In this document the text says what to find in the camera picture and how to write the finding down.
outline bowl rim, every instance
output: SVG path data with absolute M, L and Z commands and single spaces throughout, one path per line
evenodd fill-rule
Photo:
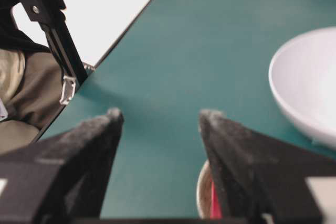
M 326 127 L 324 125 L 320 125 L 319 123 L 317 123 L 314 119 L 312 119 L 311 117 L 307 117 L 302 115 L 300 112 L 298 112 L 298 110 L 296 110 L 295 108 L 293 108 L 292 106 L 290 106 L 279 94 L 279 92 L 276 89 L 276 86 L 273 82 L 273 78 L 272 78 L 272 71 L 274 69 L 274 64 L 277 61 L 277 59 L 280 57 L 281 53 L 288 49 L 289 47 L 293 46 L 294 44 L 308 39 L 312 36 L 315 36 L 321 32 L 325 32 L 327 30 L 336 30 L 336 26 L 331 26 L 331 27 L 325 27 L 325 28 L 319 28 L 319 29 L 315 29 L 315 30 L 311 30 L 308 31 L 306 33 L 300 34 L 298 36 L 295 36 L 294 38 L 290 39 L 289 41 L 285 42 L 273 55 L 272 60 L 269 64 L 269 69 L 268 69 L 268 81 L 269 81 L 269 85 L 271 88 L 271 91 L 273 93 L 273 96 L 275 98 L 275 100 L 279 103 L 279 105 L 281 107 L 283 107 L 283 109 L 291 116 L 293 117 L 295 120 L 297 120 L 298 122 L 304 124 L 305 126 L 307 126 L 308 128 L 311 128 L 315 131 L 318 131 L 324 135 L 328 135 L 330 137 L 336 137 L 336 130 L 333 130 L 331 127 Z

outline metal clip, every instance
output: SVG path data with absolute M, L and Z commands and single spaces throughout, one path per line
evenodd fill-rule
M 62 105 L 68 105 L 69 102 L 75 95 L 76 90 L 76 78 L 70 76 L 63 76 L 63 89 L 62 89 L 62 96 L 59 103 Z

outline green table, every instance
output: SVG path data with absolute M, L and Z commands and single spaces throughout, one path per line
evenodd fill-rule
M 119 107 L 125 125 L 102 217 L 196 217 L 201 108 L 336 157 L 280 114 L 268 85 L 284 42 L 335 23 L 334 0 L 153 0 L 44 137 Z

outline metal bracket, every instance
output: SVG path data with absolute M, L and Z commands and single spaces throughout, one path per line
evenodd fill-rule
M 75 95 L 76 78 L 70 76 L 64 76 L 63 80 L 64 82 L 63 82 L 62 96 L 61 100 L 59 100 L 59 103 L 62 105 L 68 105 Z
M 65 24 L 63 0 L 19 0 L 31 21 L 39 22 L 45 32 L 51 53 L 66 74 L 76 78 L 80 86 L 88 77 Z
M 90 64 L 87 64 L 85 62 L 83 62 L 83 66 L 84 66 L 84 69 L 86 71 L 86 73 L 88 74 L 88 76 L 90 74 L 92 74 L 93 72 L 95 72 L 96 68 Z

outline screw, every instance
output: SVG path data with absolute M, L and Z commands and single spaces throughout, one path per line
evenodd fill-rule
M 33 6 L 33 12 L 36 13 L 36 14 L 39 14 L 40 13 L 40 10 L 37 8 L 37 6 Z

